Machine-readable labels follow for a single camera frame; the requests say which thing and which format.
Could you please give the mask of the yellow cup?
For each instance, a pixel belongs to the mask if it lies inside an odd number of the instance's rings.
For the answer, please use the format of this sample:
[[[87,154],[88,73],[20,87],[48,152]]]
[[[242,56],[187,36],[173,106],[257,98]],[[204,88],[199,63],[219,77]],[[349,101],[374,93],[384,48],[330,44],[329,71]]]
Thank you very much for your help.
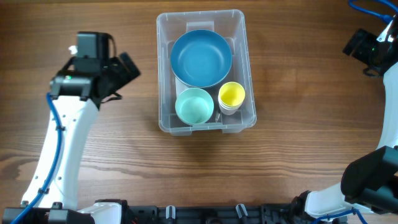
[[[219,102],[227,107],[239,107],[246,97],[244,87],[237,82],[227,82],[219,90]]]

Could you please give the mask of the dark blue plate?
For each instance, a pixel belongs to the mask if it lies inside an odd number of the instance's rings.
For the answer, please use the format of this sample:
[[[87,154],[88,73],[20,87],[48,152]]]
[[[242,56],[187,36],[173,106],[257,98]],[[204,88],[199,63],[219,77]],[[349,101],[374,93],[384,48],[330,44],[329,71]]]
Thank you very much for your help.
[[[224,37],[205,29],[177,39],[170,54],[171,69],[187,85],[204,87],[222,81],[232,67],[233,54]]]

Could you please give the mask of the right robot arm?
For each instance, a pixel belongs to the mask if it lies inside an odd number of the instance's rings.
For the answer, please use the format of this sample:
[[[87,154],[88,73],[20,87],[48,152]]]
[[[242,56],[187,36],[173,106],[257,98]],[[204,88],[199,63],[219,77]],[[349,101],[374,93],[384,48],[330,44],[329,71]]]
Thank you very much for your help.
[[[293,222],[332,222],[348,215],[397,213],[397,28],[389,25],[379,37],[359,29],[343,52],[376,72],[386,94],[381,138],[375,151],[353,161],[341,182],[296,197],[289,207]]]

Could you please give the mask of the cream plate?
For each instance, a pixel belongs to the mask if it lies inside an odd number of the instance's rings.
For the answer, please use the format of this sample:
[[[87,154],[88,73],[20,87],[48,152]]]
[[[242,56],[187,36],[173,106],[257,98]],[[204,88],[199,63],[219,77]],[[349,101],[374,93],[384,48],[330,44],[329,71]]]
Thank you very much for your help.
[[[200,87],[201,89],[204,90],[210,90],[213,88],[219,88],[222,84],[226,83],[229,81],[229,76],[226,76],[222,81],[216,83],[215,85],[212,86],[204,86],[204,87]],[[175,86],[176,88],[196,88],[197,86],[191,86],[191,85],[187,85],[186,83],[182,82],[178,77],[175,77]]]

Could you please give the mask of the mint green bowl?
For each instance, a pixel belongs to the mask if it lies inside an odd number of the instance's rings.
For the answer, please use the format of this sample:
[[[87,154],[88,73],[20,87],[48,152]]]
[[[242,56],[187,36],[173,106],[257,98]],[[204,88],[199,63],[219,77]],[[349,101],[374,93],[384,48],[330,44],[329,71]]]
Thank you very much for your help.
[[[189,88],[181,92],[175,101],[178,118],[188,125],[204,124],[214,112],[211,95],[201,88]]]

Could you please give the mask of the cream cup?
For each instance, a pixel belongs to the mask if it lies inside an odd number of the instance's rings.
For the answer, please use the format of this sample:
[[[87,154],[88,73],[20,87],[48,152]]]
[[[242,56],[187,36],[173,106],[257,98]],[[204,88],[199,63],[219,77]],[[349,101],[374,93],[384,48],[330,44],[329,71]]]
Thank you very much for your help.
[[[228,106],[221,99],[218,100],[221,111],[236,111],[241,107],[241,103],[236,106]]]

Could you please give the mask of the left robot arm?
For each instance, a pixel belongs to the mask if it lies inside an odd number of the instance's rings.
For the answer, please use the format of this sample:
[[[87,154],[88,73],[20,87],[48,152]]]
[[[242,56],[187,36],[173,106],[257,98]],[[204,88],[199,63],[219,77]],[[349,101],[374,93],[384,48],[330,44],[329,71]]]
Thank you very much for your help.
[[[50,119],[39,163],[18,208],[3,223],[123,223],[125,200],[99,200],[77,208],[77,182],[87,135],[100,106],[120,100],[117,91],[140,75],[127,53],[72,57],[52,78],[46,94]]]

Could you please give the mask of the pink cup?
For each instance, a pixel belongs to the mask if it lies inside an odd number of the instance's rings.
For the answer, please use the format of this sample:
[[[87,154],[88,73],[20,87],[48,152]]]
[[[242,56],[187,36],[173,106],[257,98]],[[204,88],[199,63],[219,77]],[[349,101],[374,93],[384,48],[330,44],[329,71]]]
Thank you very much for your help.
[[[220,111],[227,116],[234,114],[235,112],[237,112],[237,110],[238,110],[237,108],[235,109],[228,109],[223,107],[220,108]]]

